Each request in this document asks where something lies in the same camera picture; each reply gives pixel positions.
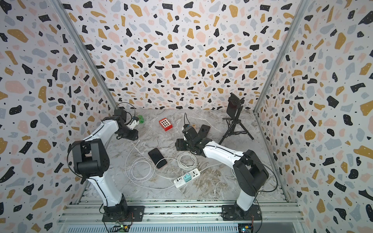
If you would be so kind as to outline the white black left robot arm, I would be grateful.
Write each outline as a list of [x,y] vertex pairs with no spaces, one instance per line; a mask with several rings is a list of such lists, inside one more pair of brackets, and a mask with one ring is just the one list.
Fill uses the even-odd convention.
[[71,146],[74,173],[96,188],[103,200],[105,214],[128,212],[124,195],[108,175],[110,159],[105,149],[112,135],[116,135],[117,139],[132,141],[139,138],[139,132],[135,129],[139,118],[134,114],[128,119],[128,114],[124,107],[116,108],[114,115],[105,117],[91,135],[75,141]]

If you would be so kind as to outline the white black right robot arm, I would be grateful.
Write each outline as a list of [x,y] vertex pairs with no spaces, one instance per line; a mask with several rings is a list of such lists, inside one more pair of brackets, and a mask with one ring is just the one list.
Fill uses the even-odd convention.
[[201,136],[194,127],[188,124],[184,125],[182,134],[184,137],[183,150],[194,155],[214,159],[233,169],[241,189],[235,202],[236,208],[244,213],[248,212],[258,192],[270,177],[256,153],[252,150],[242,152],[224,147]]

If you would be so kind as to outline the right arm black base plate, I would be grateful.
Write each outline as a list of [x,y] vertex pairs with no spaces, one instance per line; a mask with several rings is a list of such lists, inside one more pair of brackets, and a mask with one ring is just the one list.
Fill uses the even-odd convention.
[[262,220],[261,210],[259,205],[252,205],[249,210],[243,211],[236,204],[222,205],[221,217],[224,221],[252,221]]

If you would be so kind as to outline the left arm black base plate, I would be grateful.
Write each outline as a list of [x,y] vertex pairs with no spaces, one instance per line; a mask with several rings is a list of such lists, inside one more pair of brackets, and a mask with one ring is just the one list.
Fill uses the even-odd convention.
[[145,206],[116,205],[112,207],[104,207],[104,210],[105,212],[102,217],[103,222],[116,222],[117,220],[129,222],[142,222]]

